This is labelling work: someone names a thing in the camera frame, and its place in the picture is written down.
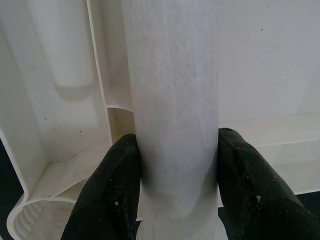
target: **white plastic pipe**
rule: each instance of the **white plastic pipe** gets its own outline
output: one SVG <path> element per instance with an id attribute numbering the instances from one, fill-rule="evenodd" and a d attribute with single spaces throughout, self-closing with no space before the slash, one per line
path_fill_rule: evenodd
<path id="1" fill-rule="evenodd" d="M 86 0 L 27 0 L 54 82 L 80 88 L 97 79 Z"/>
<path id="2" fill-rule="evenodd" d="M 123 0 L 147 210 L 143 240 L 212 240 L 217 219 L 217 3 Z"/>

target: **white cylinder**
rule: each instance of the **white cylinder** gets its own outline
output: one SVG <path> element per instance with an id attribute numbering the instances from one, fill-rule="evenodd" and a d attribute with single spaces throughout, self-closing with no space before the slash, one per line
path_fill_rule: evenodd
<path id="1" fill-rule="evenodd" d="M 86 0 L 27 0 L 54 82 L 79 88 L 97 79 Z"/>
<path id="2" fill-rule="evenodd" d="M 215 0 L 122 0 L 147 213 L 144 240 L 212 240 L 217 219 Z"/>

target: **white plastic housing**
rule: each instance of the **white plastic housing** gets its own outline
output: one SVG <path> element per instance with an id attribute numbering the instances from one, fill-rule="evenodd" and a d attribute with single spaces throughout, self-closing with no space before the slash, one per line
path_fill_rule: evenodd
<path id="1" fill-rule="evenodd" d="M 58 2 L 77 5 L 63 10 L 77 21 L 53 34 L 38 21 Z M 319 191 L 320 2 L 229 0 L 218 13 L 219 126 L 257 147 L 296 194 Z M 40 35 L 68 44 L 74 36 L 60 31 L 71 25 L 86 53 L 75 44 L 62 58 Z M 15 240 L 59 240 L 86 179 L 114 141 L 135 132 L 125 33 L 120 0 L 0 1 L 0 138 L 24 191 L 7 220 Z M 69 73 L 90 83 L 66 87 Z M 225 238 L 220 224 L 216 240 Z"/>

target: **cylindrical pipe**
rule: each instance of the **cylindrical pipe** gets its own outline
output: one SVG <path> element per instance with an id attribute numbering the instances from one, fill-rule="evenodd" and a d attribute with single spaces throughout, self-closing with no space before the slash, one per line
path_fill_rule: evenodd
<path id="1" fill-rule="evenodd" d="M 212 240 L 217 1 L 123 0 L 147 213 L 139 239 Z"/>
<path id="2" fill-rule="evenodd" d="M 58 87 L 97 79 L 86 0 L 27 0 L 35 31 Z"/>

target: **white plastic panel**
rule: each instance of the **white plastic panel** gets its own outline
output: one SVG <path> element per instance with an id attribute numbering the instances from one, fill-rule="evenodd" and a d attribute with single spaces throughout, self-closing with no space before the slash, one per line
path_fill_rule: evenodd
<path id="1" fill-rule="evenodd" d="M 219 121 L 320 111 L 320 1 L 222 0 Z"/>
<path id="2" fill-rule="evenodd" d="M 58 51 L 56 65 L 50 63 L 48 39 L 41 35 L 48 31 L 62 42 L 74 37 L 51 34 L 49 25 L 45 29 L 45 21 L 39 22 L 49 14 L 43 14 L 46 7 L 37 9 L 54 3 L 67 5 L 61 11 L 70 20 L 55 33 L 75 26 L 84 36 L 75 41 L 81 41 L 81 54 L 88 58 L 76 59 L 76 52 L 59 62 L 64 52 Z M 320 190 L 320 2 L 219 3 L 220 127 L 239 131 L 296 194 Z M 76 12 L 68 14 L 70 9 Z M 110 144 L 135 131 L 123 17 L 120 0 L 87 0 L 87 6 L 83 0 L 0 1 L 0 138 L 24 190 L 7 221 L 15 240 L 28 239 L 30 228 L 40 239 L 59 239 L 69 204 Z M 62 73 L 56 72 L 60 65 L 66 67 Z M 61 76 L 67 74 L 88 86 L 62 87 L 67 86 Z M 140 203 L 141 219 L 145 199 Z M 66 211 L 56 208 L 60 204 Z M 25 208 L 64 217 L 51 221 L 42 215 L 45 226 L 31 226 Z M 216 239 L 224 238 L 218 230 Z"/>

